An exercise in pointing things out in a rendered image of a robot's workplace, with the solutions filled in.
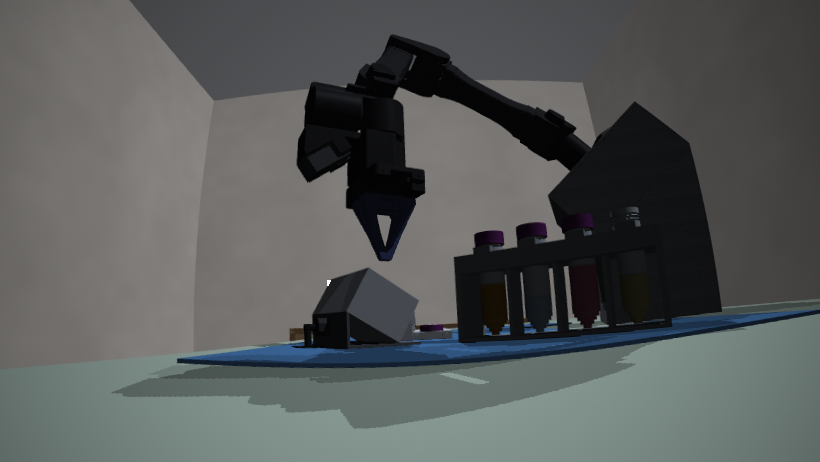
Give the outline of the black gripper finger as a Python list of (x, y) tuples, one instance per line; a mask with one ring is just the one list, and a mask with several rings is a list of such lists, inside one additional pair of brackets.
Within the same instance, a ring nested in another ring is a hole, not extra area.
[[(364, 215), (363, 215), (363, 212), (362, 212), (361, 206), (360, 206), (360, 204), (359, 204), (359, 200), (356, 200), (356, 201), (354, 201), (354, 202), (352, 203), (352, 209), (353, 209), (353, 211), (354, 211), (355, 215), (357, 216), (357, 218), (358, 218), (358, 220), (359, 220), (360, 224), (362, 225), (362, 227), (363, 227), (363, 229), (364, 229), (365, 233), (367, 234), (367, 236), (368, 236), (368, 238), (369, 238), (369, 241), (370, 241), (370, 243), (371, 243), (371, 245), (372, 245), (372, 247), (373, 247), (373, 249), (374, 249), (374, 251), (375, 251), (375, 254), (376, 254), (376, 256), (377, 256), (378, 260), (379, 260), (379, 261), (381, 261), (381, 260), (379, 259), (379, 257), (378, 257), (378, 254), (377, 254), (377, 252), (376, 252), (376, 249), (375, 249), (375, 247), (374, 247), (374, 244), (373, 244), (373, 241), (372, 241), (372, 238), (371, 238), (371, 235), (370, 235), (369, 229), (368, 229), (368, 227), (367, 227), (367, 224), (366, 224), (366, 221), (365, 221), (365, 218), (364, 218)], [(395, 213), (395, 212), (384, 212), (384, 211), (376, 211), (376, 213), (377, 213), (377, 215), (385, 215), (385, 216), (390, 216), (390, 218), (391, 218), (391, 224), (390, 224), (390, 229), (389, 229), (388, 239), (387, 239), (386, 246), (385, 246), (385, 247), (387, 248), (388, 243), (389, 243), (389, 241), (390, 241), (390, 238), (391, 238), (392, 232), (393, 232), (393, 230), (394, 230), (394, 227), (395, 227), (395, 224), (396, 224), (396, 221), (397, 221), (397, 219), (398, 219), (398, 216), (399, 216), (399, 215), (398, 215), (398, 213)]]
[[(379, 259), (381, 261), (391, 261), (401, 235), (415, 208), (416, 199), (385, 194), (363, 193), (359, 197), (359, 204)], [(399, 215), (387, 248), (382, 239), (376, 211), (395, 212)]]

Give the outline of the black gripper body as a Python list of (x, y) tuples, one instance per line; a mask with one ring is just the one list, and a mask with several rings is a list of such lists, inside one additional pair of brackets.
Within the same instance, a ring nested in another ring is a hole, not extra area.
[(352, 203), (358, 200), (363, 193), (402, 196), (413, 199), (425, 193), (425, 171), (406, 167), (405, 140), (403, 137), (396, 138), (395, 133), (392, 134), (393, 165), (383, 163), (372, 164), (346, 190), (347, 209), (352, 209)]

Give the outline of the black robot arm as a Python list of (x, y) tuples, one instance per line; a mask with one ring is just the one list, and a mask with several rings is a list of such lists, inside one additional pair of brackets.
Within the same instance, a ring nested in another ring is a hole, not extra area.
[(449, 59), (436, 47), (392, 34), (382, 56), (360, 69), (356, 85), (312, 82), (297, 151), (297, 167), (306, 181), (348, 162), (350, 187), (372, 164), (393, 165), (392, 133), (405, 140), (403, 105), (391, 99), (398, 84), (417, 95), (436, 95), (480, 113), (532, 152), (547, 161), (557, 159), (569, 171), (591, 149), (573, 134), (576, 127), (564, 116), (513, 101), (473, 80)]

